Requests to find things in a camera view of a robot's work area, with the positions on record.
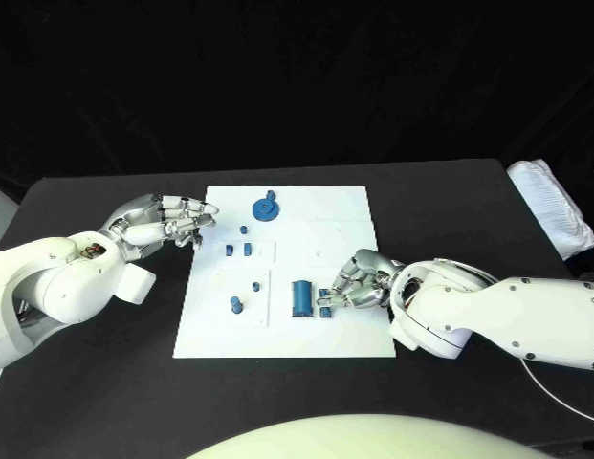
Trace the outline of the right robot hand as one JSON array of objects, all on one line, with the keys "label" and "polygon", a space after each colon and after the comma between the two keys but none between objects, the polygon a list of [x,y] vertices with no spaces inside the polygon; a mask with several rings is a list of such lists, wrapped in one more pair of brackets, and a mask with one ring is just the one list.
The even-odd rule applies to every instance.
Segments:
[{"label": "right robot hand", "polygon": [[317,305],[328,308],[386,308],[390,287],[405,264],[373,250],[359,249],[339,270]]}]

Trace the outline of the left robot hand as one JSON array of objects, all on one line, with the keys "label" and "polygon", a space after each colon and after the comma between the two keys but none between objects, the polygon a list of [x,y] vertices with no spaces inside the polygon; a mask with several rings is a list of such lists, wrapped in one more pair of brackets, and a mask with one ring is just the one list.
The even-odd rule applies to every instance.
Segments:
[{"label": "left robot hand", "polygon": [[126,262],[148,257],[165,241],[203,246],[200,228],[213,227],[219,208],[197,199],[145,194],[121,205],[98,232],[115,243]]}]

